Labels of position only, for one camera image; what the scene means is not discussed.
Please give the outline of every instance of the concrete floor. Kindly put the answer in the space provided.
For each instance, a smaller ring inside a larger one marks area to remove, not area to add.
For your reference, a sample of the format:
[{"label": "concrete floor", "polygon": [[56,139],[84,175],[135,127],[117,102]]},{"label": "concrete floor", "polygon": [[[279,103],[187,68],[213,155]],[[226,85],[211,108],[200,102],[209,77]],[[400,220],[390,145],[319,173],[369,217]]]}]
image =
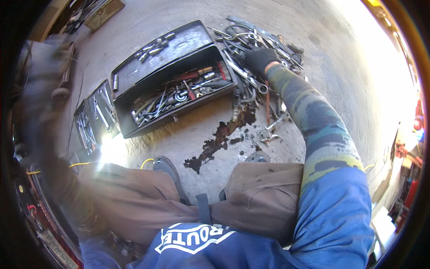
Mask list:
[{"label": "concrete floor", "polygon": [[[240,1],[149,1],[123,0],[126,6],[91,34],[82,27],[79,34],[78,62],[84,71],[82,95],[87,97],[112,70],[138,48],[154,38],[193,20],[207,27],[224,29],[228,15],[247,20],[287,42],[305,48],[302,76],[309,78],[344,120],[361,156],[363,164],[375,162],[369,169],[371,194],[385,176],[379,176],[384,149],[391,147],[401,111],[395,106],[398,98],[408,101],[411,78],[401,51],[379,27],[360,1],[309,0],[240,0]],[[79,70],[75,81],[80,82]],[[74,109],[79,85],[69,99]],[[63,134],[58,142],[59,153],[67,144],[69,118],[66,107],[61,124]],[[195,195],[207,193],[209,202],[218,201],[234,166],[255,151],[259,145],[272,162],[304,162],[305,143],[293,123],[285,122],[277,130],[281,139],[269,147],[258,142],[258,132],[265,125],[264,111],[257,110],[254,126],[237,129],[230,139],[254,134],[256,138],[220,149],[214,159],[203,164],[200,174],[183,163],[202,152],[204,141],[213,138],[219,121],[231,119],[231,98],[221,98],[199,108],[145,136],[122,139],[117,136],[103,147],[103,160],[129,168],[140,168],[147,158],[169,157],[178,169],[182,185],[192,203]],[[70,151],[80,150],[77,132],[72,132]]]}]

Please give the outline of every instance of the gloved hand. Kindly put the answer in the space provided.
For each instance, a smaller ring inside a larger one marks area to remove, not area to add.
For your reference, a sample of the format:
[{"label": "gloved hand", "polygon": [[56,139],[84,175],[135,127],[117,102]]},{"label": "gloved hand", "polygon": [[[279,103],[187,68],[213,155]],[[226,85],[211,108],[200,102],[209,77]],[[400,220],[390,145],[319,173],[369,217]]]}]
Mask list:
[{"label": "gloved hand", "polygon": [[253,47],[252,50],[245,51],[245,55],[251,71],[263,79],[266,79],[264,69],[269,63],[281,62],[273,49]]}]

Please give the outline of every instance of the work pants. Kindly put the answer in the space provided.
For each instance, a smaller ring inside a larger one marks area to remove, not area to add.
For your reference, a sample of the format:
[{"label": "work pants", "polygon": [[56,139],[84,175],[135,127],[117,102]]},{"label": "work pants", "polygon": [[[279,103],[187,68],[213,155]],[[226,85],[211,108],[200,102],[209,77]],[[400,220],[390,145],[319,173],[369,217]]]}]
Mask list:
[{"label": "work pants", "polygon": [[[302,164],[239,163],[228,180],[226,201],[209,205],[212,223],[290,244],[302,176]],[[179,202],[164,171],[93,163],[82,168],[79,181],[110,230],[143,247],[161,228],[200,222],[198,207]]]}]

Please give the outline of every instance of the arm sleeve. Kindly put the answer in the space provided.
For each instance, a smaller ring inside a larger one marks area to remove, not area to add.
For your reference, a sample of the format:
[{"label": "arm sleeve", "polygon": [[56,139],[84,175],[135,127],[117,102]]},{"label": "arm sleeve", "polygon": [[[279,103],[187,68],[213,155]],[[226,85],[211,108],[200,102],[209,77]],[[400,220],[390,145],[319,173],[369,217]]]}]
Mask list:
[{"label": "arm sleeve", "polygon": [[267,72],[306,143],[291,254],[311,268],[364,268],[373,242],[366,174],[345,124],[310,84],[283,65]]}]

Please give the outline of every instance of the strap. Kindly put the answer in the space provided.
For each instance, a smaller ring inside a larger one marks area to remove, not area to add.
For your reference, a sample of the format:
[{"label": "strap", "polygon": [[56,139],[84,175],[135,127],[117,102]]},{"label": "strap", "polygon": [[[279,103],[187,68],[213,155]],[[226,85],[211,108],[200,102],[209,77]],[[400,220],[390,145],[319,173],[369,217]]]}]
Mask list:
[{"label": "strap", "polygon": [[211,214],[209,212],[209,200],[206,193],[196,195],[197,206],[201,223],[212,225]]}]

